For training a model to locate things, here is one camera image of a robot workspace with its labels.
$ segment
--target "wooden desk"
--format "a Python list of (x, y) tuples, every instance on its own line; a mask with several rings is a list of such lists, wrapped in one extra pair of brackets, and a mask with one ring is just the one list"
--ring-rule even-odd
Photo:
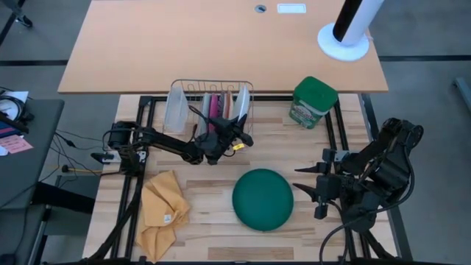
[[(139, 96), (121, 96), (116, 120), (134, 121)], [(360, 150), (369, 142), (364, 119), (354, 94), (340, 95), (342, 115), (352, 150)], [(238, 152), (232, 158), (222, 158), (219, 165), (191, 166), (177, 155), (151, 148), (146, 178), (158, 172), (175, 170), (178, 182), (188, 200), (190, 223), (176, 230), (177, 241), (163, 256), (163, 261), (318, 261), (324, 237), (341, 224), (335, 208), (327, 218), (314, 219), (314, 204), (302, 191), (293, 188), (295, 205), (291, 218), (280, 229), (259, 233), (240, 223), (232, 208), (231, 194), (236, 180), (251, 169), (268, 168), (281, 173), (290, 183), (315, 185), (315, 175), (298, 173), (294, 169), (312, 166), (320, 161), (322, 149), (329, 147), (325, 120), (313, 130), (304, 130), (288, 117), (290, 102), (254, 102), (253, 134), (255, 145)], [(156, 108), (154, 125), (162, 130), (165, 102)], [(335, 116), (337, 145), (340, 146)], [(114, 172), (118, 165), (106, 166)], [(121, 175), (102, 178), (96, 197), (83, 256), (94, 253), (116, 223), (119, 200), (124, 182)], [(127, 227), (121, 240), (123, 256)], [(394, 240), (386, 213), (378, 216), (372, 232), (391, 254)], [(360, 255), (356, 234), (357, 253)], [(325, 260), (334, 261), (343, 253), (344, 233), (337, 233), (325, 249)], [(142, 255), (133, 250), (133, 260)]]
[[(279, 3), (305, 14), (279, 14)], [(246, 80), (257, 93), (293, 91), (313, 76), (344, 93), (386, 92), (373, 42), (354, 63), (317, 44), (344, 0), (92, 1), (60, 93), (165, 93), (177, 79)], [(263, 4), (264, 13), (255, 12)]]

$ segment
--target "yellow towel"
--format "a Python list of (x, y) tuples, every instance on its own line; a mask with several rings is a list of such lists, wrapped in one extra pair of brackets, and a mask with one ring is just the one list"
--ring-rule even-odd
[(136, 243), (155, 263), (175, 242), (174, 228), (188, 222), (190, 206), (173, 171), (160, 173), (144, 184), (141, 201)]

